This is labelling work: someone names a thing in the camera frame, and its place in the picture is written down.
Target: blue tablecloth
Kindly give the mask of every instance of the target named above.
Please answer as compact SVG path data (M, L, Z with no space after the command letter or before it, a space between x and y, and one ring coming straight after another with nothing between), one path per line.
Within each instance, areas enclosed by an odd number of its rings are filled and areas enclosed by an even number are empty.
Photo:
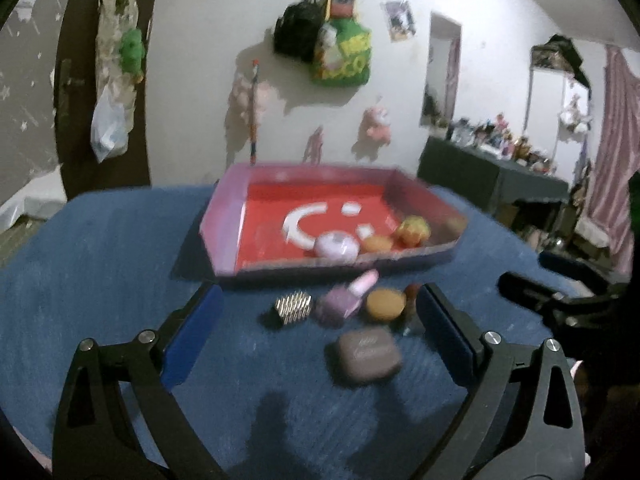
M571 293L534 252L444 189L469 218L454 259L382 279L435 282L482 329L511 342L548 336L535 314L500 298L514 270ZM210 267L198 238L211 187L86 194L47 222L0 271L0 405L50 454L56 407L78 342L125 342L182 306ZM292 278L290 286L295 287ZM312 286L314 296L329 286ZM450 423L465 391L424 338L402 338L402 371L385 384L334 385L330 344L340 331L313 321L277 331L264 315L286 288L226 290L225 312L189 379L174 390L207 449L232 478L401 479ZM143 448L162 462L130 386L124 396Z

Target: brown door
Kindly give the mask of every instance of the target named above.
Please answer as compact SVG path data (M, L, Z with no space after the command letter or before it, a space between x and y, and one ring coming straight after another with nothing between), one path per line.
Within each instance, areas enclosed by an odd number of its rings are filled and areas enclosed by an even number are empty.
M154 0L137 2L138 27L146 38ZM129 133L127 152L98 164L91 149L97 31L98 0L69 0L60 30L54 82L56 146L69 199L91 190L150 185L145 139L145 82L137 85L134 126Z

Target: white wardrobe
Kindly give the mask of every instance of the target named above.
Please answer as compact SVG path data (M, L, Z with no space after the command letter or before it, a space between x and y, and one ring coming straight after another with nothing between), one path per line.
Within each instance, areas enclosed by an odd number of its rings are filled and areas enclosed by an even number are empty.
M561 124L560 114L578 95L578 107L589 114L589 90L571 74L546 68L532 68L526 135L533 148L545 150L556 164L556 177L571 187L580 158L584 134L573 134Z

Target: purple nail polish bottle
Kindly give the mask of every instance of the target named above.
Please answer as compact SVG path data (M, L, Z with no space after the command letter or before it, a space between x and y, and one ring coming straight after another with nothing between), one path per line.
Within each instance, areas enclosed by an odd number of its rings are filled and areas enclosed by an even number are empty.
M378 271L372 269L349 286L334 286L318 300L314 317L323 326L340 328L345 319L353 316L360 309L362 297L376 284L378 278Z

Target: curtain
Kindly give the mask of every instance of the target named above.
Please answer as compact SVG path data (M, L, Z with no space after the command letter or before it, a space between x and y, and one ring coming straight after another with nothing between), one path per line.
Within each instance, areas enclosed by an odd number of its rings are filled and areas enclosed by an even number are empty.
M609 236L612 262L631 273L634 238L628 182L640 170L640 78L622 51L607 47L602 139L594 168L587 216Z
M444 118L453 119L458 94L458 76L460 74L460 38L451 41L449 63L447 64L447 81L444 96Z

